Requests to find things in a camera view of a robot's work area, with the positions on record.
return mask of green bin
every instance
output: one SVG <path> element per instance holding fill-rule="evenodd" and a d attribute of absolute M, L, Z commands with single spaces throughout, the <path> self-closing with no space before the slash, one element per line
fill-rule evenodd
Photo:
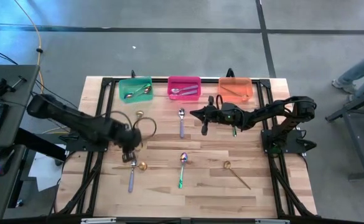
<path fill-rule="evenodd" d="M 151 86 L 151 91 L 146 94 L 141 94 L 143 91 L 138 91 L 135 93 L 136 90 L 142 88 L 146 84 L 152 85 L 151 77 L 139 77 L 139 78 L 129 78 L 119 81 L 119 97 L 125 103 L 137 103 L 142 101 L 149 101 L 152 100 L 153 95 L 153 86 Z M 125 98 L 125 95 L 128 93 L 135 93 L 136 96 Z"/>

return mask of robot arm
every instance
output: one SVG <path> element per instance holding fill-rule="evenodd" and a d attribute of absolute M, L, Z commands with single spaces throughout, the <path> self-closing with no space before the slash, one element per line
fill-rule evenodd
<path fill-rule="evenodd" d="M 212 96 L 209 97 L 208 101 L 208 106 L 190 112 L 203 123 L 203 135 L 207 135 L 209 122 L 236 126 L 244 131 L 251 129 L 257 122 L 273 116 L 284 116 L 286 119 L 281 124 L 272 127 L 272 139 L 281 145 L 286 141 L 287 134 L 299 123 L 314 118 L 316 107 L 314 100 L 307 96 L 292 96 L 286 100 L 276 100 L 264 108 L 252 112 L 243 111 L 233 103 L 222 103 L 222 108 L 219 109 L 213 105 Z M 285 107 L 289 103 L 294 103 L 292 111 Z"/>
<path fill-rule="evenodd" d="M 72 130 L 89 142 L 111 141 L 123 150 L 123 161 L 135 159 L 134 148 L 141 142 L 137 128 L 129 127 L 115 119 L 90 116 L 57 101 L 52 95 L 35 95 L 27 107 L 29 115 L 41 119 L 53 119 Z"/>

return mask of wooden tabletop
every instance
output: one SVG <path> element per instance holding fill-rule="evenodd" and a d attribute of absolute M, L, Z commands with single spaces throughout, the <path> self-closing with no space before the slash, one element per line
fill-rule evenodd
<path fill-rule="evenodd" d="M 94 115 L 102 77 L 87 77 L 79 109 Z M 273 78 L 271 86 L 274 100 L 289 97 L 286 79 Z M 119 98 L 119 90 L 112 110 L 125 112 L 136 120 L 136 111 L 157 123 L 157 133 L 144 142 L 137 152 L 138 162 L 145 162 L 146 171 L 135 169 L 134 190 L 128 193 L 130 169 L 115 169 L 122 163 L 121 149 L 110 144 L 105 153 L 96 199 L 95 216 L 111 217 L 194 217 L 194 218 L 276 218 L 269 163 L 263 153 L 259 132 L 262 123 L 254 128 L 237 132 L 233 137 L 229 126 L 209 124 L 208 135 L 201 135 L 201 122 L 189 114 L 208 103 L 208 96 L 217 95 L 217 84 L 203 83 L 198 101 L 172 101 L 167 97 L 167 84 L 154 83 L 154 99 L 144 103 L 125 104 Z M 254 97 L 243 110 L 259 108 L 256 88 Z M 186 110 L 185 137 L 179 137 L 179 108 Z M 112 118 L 127 122 L 119 114 Z M 153 132 L 150 121 L 141 121 L 143 137 Z M 185 166 L 184 186 L 178 188 L 180 155 L 186 152 L 189 160 Z M 60 210 L 79 188 L 86 161 L 86 152 L 75 153 L 65 164 L 57 193 Z M 223 162 L 230 161 L 234 171 L 252 188 L 247 189 L 230 170 L 223 169 Z M 286 164 L 292 189 L 302 203 L 316 213 L 309 176 L 305 162 L 295 154 L 286 154 Z M 90 189 L 85 197 L 90 199 Z M 287 211 L 284 191 L 281 190 L 284 211 Z"/>

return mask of orange bin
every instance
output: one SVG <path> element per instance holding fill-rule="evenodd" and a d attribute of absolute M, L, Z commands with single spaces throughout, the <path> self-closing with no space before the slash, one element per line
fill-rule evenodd
<path fill-rule="evenodd" d="M 218 92 L 224 101 L 248 101 L 253 96 L 250 78 L 219 78 Z"/>

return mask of gray floor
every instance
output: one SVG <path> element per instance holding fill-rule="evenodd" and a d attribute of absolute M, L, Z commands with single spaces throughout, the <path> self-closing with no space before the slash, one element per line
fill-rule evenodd
<path fill-rule="evenodd" d="M 254 0 L 56 0 L 20 1 L 33 20 L 47 26 L 259 29 Z M 262 0 L 268 29 L 364 30 L 364 0 Z M 0 1 L 0 23 L 29 25 L 13 1 Z M 78 104 L 87 75 L 199 75 L 269 77 L 261 34 L 41 32 L 45 86 Z M 361 165 L 341 121 L 324 117 L 346 95 L 330 81 L 364 57 L 364 35 L 269 35 L 276 76 L 292 95 L 318 104 L 316 118 L 301 125 L 317 142 L 308 153 L 319 215 L 364 222 L 364 180 L 347 175 Z M 21 64 L 36 63 L 35 32 L 0 31 L 0 52 Z M 0 64 L 7 64 L 0 58 Z M 55 126 L 25 116 L 22 127 L 41 133 Z M 36 188 L 34 182 L 23 191 Z M 7 217 L 43 215 L 52 189 L 26 199 L 26 209 Z"/>

